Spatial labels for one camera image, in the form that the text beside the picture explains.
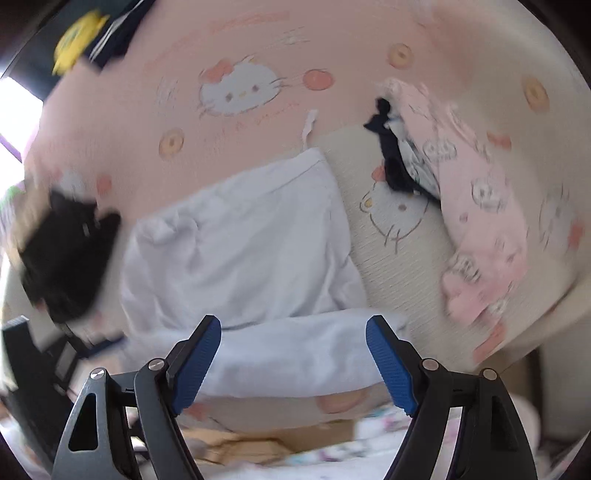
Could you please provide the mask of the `pink cartoon print pajama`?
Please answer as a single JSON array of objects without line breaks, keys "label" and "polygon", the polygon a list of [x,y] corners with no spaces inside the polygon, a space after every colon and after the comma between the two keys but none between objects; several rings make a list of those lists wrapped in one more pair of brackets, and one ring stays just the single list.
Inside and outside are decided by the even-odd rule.
[{"label": "pink cartoon print pajama", "polygon": [[412,176],[437,188],[456,248],[442,275],[447,312],[463,325],[497,322],[527,270],[528,228],[510,181],[454,104],[394,78],[383,91],[396,111],[388,126],[412,154]]}]

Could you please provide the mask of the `white shirt navy trim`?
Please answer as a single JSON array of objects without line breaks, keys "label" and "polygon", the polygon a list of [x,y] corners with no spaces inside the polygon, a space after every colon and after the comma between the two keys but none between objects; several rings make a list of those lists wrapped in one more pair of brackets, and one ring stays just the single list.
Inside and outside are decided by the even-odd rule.
[{"label": "white shirt navy trim", "polygon": [[335,176],[317,148],[239,173],[139,220],[120,298],[134,370],[206,315],[221,322],[207,397],[317,397],[381,380],[374,315]]}]

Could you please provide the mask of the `navy garment under pajama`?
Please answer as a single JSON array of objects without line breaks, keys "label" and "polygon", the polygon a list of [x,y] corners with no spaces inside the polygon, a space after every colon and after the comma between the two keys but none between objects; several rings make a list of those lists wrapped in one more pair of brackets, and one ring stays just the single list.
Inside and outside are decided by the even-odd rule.
[{"label": "navy garment under pajama", "polygon": [[423,195],[440,205],[439,183],[408,137],[404,120],[393,115],[385,98],[377,98],[376,108],[363,127],[379,138],[385,181],[394,191]]}]

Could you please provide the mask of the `pink cream Hello Kitty blanket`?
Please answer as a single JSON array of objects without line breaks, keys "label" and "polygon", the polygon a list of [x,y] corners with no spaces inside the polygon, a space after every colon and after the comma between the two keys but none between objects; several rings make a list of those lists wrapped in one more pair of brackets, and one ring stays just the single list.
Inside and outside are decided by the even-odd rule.
[{"label": "pink cream Hello Kitty blanket", "polygon": [[193,424],[265,431],[387,399],[381,314],[470,372],[590,315],[590,91],[516,1],[159,1],[47,99],[29,179],[117,210],[113,371],[202,317]]}]

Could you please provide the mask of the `dark teal curtain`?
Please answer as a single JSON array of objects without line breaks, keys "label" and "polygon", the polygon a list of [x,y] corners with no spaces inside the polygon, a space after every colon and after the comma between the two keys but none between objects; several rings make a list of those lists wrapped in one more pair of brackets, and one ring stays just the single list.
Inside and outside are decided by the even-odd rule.
[{"label": "dark teal curtain", "polygon": [[60,77],[53,75],[54,50],[66,30],[84,13],[98,9],[116,16],[126,1],[53,1],[52,9],[17,43],[3,66],[2,76],[15,80],[45,101]]}]

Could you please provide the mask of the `yellow plush toy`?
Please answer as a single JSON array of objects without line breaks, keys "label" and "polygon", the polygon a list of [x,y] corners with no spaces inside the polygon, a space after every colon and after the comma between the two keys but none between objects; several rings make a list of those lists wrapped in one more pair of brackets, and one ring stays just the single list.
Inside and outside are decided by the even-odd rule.
[{"label": "yellow plush toy", "polygon": [[66,30],[54,49],[54,76],[62,76],[74,66],[108,19],[109,15],[103,15],[95,9],[81,16]]}]

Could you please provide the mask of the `navy white-striped folded garment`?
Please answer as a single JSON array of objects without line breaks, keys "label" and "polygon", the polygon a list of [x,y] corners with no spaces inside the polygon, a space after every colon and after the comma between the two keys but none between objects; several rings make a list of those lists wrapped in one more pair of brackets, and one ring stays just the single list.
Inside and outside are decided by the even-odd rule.
[{"label": "navy white-striped folded garment", "polygon": [[113,20],[109,19],[101,28],[98,36],[84,50],[85,59],[102,70],[109,61],[122,58],[155,3],[155,0],[130,1]]}]

